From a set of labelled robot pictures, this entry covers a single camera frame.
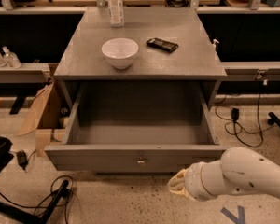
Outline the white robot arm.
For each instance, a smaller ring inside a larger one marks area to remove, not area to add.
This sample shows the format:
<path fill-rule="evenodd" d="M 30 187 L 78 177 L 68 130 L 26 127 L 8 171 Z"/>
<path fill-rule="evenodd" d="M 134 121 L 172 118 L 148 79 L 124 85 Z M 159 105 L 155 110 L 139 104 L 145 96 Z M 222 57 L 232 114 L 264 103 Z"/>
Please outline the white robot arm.
<path fill-rule="evenodd" d="M 173 194 L 203 202 L 220 195 L 260 193 L 280 200 L 280 166 L 249 148 L 232 147 L 217 161 L 180 170 L 167 187 Z"/>

